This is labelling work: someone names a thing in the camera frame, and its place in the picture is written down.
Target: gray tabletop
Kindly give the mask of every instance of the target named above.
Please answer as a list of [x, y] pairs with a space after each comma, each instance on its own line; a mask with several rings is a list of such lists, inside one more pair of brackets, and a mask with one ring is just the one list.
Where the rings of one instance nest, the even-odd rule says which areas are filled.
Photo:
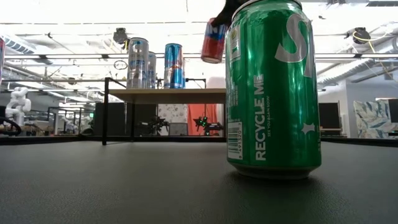
[[397, 223], [398, 149], [322, 143], [290, 182], [243, 177], [225, 144], [0, 147], [0, 223]]

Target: sprite can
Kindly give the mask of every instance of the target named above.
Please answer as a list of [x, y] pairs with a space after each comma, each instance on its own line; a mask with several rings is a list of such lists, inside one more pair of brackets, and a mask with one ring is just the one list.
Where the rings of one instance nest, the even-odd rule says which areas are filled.
[[301, 4], [252, 0], [226, 36], [228, 162], [238, 172], [302, 179], [320, 166], [317, 75]]

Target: energy drink can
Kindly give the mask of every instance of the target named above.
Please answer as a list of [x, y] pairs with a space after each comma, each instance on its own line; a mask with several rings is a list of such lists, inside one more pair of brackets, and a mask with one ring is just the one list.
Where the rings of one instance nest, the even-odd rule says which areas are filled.
[[228, 162], [243, 174], [302, 179], [321, 165], [310, 20], [291, 0], [252, 0], [226, 37]]
[[226, 25], [213, 27], [211, 18], [206, 26], [205, 39], [201, 48], [201, 59], [208, 63], [220, 63], [223, 60]]
[[4, 66], [4, 56], [6, 54], [6, 43], [0, 38], [0, 85], [2, 80], [2, 68]]
[[156, 54], [149, 52], [148, 55], [148, 88], [156, 88]]
[[127, 88], [147, 88], [148, 54], [148, 40], [140, 37], [130, 40]]
[[183, 88], [183, 57], [180, 44], [167, 44], [164, 54], [164, 88]]

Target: wall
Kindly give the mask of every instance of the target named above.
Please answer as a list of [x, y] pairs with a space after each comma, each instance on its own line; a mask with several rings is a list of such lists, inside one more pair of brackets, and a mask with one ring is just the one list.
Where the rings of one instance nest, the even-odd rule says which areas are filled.
[[[47, 95], [40, 95], [36, 92], [29, 92], [27, 94], [27, 98], [32, 102], [32, 110], [47, 111], [49, 106], [59, 106], [57, 99]], [[0, 93], [1, 106], [7, 106], [7, 104], [10, 102], [10, 99], [10, 93]]]
[[386, 81], [385, 84], [347, 84], [347, 100], [349, 114], [350, 137], [358, 137], [354, 101], [375, 101], [376, 98], [398, 98], [398, 84]]
[[341, 81], [337, 86], [327, 86], [326, 91], [318, 92], [319, 103], [339, 103], [341, 125], [343, 128], [342, 133], [347, 134], [350, 138], [350, 126], [348, 121], [348, 102], [347, 102], [347, 91], [346, 82]]

